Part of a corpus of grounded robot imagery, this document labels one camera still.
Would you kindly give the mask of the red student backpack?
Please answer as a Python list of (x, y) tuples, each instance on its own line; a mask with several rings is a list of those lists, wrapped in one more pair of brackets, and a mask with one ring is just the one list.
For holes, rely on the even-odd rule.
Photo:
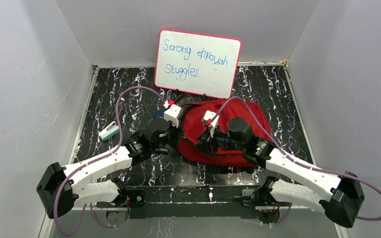
[(225, 99), (185, 104), (177, 145), (190, 162), (265, 167), (275, 145), (259, 104)]

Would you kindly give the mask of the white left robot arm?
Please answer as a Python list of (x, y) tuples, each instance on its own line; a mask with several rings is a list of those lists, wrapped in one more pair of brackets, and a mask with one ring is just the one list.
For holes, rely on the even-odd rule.
[(90, 159), (65, 166), (58, 162), (50, 164), (36, 187), (48, 218), (59, 218), (75, 205), (95, 202), (125, 205), (130, 194), (120, 181), (96, 180), (150, 159), (153, 154), (168, 154), (165, 145), (177, 145), (179, 137), (180, 130), (174, 126), (146, 128), (124, 140), (119, 148)]

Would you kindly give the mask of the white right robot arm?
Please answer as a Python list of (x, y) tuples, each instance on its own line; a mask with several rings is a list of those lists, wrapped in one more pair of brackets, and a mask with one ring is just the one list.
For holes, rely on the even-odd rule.
[(204, 117), (207, 127), (199, 137), (209, 154), (218, 149), (242, 152), (250, 164), (280, 173), (296, 181), (290, 184), (278, 178), (269, 178), (259, 189), (263, 204), (289, 202), (323, 212), (334, 223), (351, 228), (365, 200), (357, 176), (349, 171), (341, 175), (326, 173), (323, 169), (280, 151), (272, 142), (254, 135), (252, 126), (243, 118), (228, 122), (228, 132), (217, 127), (217, 120)]

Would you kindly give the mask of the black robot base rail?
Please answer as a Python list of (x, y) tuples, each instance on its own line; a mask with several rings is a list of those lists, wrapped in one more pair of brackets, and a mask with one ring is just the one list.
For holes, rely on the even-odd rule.
[(267, 203), (258, 186), (138, 186), (122, 190), (113, 204), (97, 202), (110, 212), (128, 211), (132, 219), (160, 217), (237, 217), (275, 223), (282, 204)]

